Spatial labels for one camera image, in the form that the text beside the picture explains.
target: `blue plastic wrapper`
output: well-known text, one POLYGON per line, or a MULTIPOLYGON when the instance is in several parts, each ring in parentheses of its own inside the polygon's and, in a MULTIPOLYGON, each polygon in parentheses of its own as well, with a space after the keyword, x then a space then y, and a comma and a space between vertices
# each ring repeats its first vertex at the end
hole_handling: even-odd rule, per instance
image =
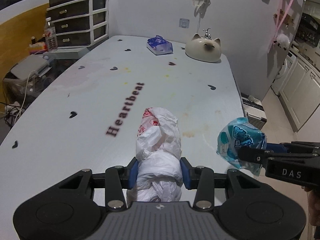
POLYGON ((239 117, 228 123, 220 132, 217 154, 236 168, 249 170, 258 176, 262 165, 239 160, 237 149, 243 146, 265 150, 267 138, 258 128, 249 124, 248 118, 239 117))
POLYGON ((156 55, 173 53, 172 43, 166 41, 161 36, 157 35, 154 38, 148 39, 147 48, 156 55))

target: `white plastic bag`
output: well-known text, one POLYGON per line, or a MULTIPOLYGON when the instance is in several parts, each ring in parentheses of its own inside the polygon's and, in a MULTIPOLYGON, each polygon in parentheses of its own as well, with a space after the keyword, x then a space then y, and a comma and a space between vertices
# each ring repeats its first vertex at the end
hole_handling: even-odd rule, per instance
POLYGON ((147 108, 138 130, 137 183, 127 202, 170 202, 181 198, 181 138, 178 119, 160 107, 147 108))

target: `hand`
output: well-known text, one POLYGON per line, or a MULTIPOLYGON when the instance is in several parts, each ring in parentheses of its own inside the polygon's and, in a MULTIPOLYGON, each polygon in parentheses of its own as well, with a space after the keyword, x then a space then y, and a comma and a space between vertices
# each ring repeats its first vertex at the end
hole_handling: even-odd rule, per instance
MULTIPOLYGON (((305 188, 304 191, 311 191, 310 188, 305 188)), ((320 226, 320 194, 312 190, 308 196, 309 206, 309 223, 312 226, 320 226)))

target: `cat ears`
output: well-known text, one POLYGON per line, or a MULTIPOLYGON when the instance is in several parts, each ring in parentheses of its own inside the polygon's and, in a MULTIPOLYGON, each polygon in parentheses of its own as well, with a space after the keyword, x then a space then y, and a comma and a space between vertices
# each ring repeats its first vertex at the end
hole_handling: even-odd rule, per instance
MULTIPOLYGON (((196 33, 196 34, 193 36, 192 40, 196 40, 196 39, 199 39, 199 38, 201 38, 200 35, 199 35, 198 33, 196 33)), ((218 43, 218 44, 221 46, 221 42, 220 42, 220 39, 219 39, 219 38, 216 38, 216 39, 213 40, 213 41, 215 41, 216 43, 218 43)))
POLYGON ((200 35, 198 33, 196 33, 195 36, 193 36, 192 40, 196 40, 196 39, 199 39, 199 38, 201 38, 200 35))
POLYGON ((218 44, 221 46, 221 42, 220 42, 220 39, 219 39, 219 38, 216 38, 216 39, 213 40, 213 41, 215 41, 216 43, 218 43, 218 44))

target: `plastic water bottle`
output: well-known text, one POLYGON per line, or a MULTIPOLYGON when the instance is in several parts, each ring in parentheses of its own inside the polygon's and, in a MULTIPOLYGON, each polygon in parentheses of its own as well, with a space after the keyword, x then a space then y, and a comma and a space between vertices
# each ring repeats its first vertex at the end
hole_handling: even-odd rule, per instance
POLYGON ((52 52, 58 49, 58 42, 56 36, 56 28, 54 27, 51 17, 45 19, 44 26, 45 43, 47 44, 48 52, 52 52))

